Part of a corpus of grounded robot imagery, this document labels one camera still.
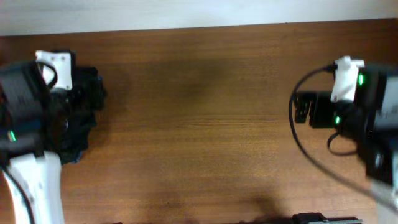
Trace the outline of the black t-shirt with logo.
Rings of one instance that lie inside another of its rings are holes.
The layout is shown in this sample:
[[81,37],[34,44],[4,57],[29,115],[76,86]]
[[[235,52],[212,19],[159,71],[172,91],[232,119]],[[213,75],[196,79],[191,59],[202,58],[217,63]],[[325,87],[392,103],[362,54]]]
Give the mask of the black t-shirt with logo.
[[75,164],[88,149],[90,131],[96,127],[95,113],[104,108],[107,92],[95,67],[77,67],[68,92],[69,114],[65,120],[59,152],[61,164]]

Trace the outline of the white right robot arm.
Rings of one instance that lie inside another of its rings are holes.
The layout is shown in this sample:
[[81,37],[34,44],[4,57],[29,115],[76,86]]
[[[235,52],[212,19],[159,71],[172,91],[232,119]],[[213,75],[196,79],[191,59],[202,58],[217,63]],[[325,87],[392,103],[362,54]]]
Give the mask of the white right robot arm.
[[[292,90],[289,123],[303,155],[339,183],[375,200],[379,223],[397,223],[397,67],[362,60],[334,62],[306,74]],[[334,173],[302,146],[295,124],[333,128],[327,143],[338,136],[353,141],[352,152],[365,165],[372,189],[367,190]]]

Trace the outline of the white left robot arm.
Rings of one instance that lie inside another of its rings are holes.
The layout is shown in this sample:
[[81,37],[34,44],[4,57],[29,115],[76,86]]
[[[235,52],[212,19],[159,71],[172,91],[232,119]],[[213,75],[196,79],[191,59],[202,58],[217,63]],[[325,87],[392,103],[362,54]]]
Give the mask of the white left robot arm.
[[1,69],[1,171],[17,223],[63,223],[62,166],[78,161],[104,105],[93,67],[73,69],[60,87],[52,62],[32,60]]

